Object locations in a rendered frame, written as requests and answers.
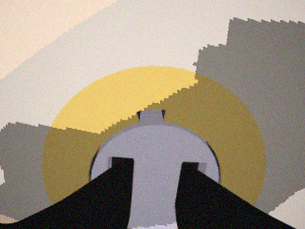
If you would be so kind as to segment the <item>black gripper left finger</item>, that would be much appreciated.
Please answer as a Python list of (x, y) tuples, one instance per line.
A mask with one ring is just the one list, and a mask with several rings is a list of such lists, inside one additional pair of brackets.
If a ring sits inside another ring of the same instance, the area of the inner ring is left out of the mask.
[(133, 159), (122, 159), (53, 206), (0, 229), (129, 229)]

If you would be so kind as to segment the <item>grey cylinder with two slots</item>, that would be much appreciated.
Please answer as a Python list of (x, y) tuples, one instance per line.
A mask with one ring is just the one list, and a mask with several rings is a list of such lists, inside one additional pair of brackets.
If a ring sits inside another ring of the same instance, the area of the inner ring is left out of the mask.
[(141, 111), (140, 123), (99, 146), (91, 180), (122, 159), (133, 159), (129, 229), (178, 229), (176, 190), (182, 163), (218, 183), (217, 161), (207, 141), (186, 127), (164, 122), (163, 111)]

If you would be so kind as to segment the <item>grey rectangular panel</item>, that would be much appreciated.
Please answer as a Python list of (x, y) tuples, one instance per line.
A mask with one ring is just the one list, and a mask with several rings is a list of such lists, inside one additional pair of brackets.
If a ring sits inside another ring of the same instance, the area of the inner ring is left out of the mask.
[(305, 229), (305, 0), (0, 0), (0, 222), (91, 182), (161, 110), (218, 184)]

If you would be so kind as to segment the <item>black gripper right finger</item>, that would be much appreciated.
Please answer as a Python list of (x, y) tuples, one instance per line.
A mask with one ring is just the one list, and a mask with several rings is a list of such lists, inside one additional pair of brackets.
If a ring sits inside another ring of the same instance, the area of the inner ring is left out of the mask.
[(294, 229), (188, 163), (180, 167), (175, 212), (178, 229)]

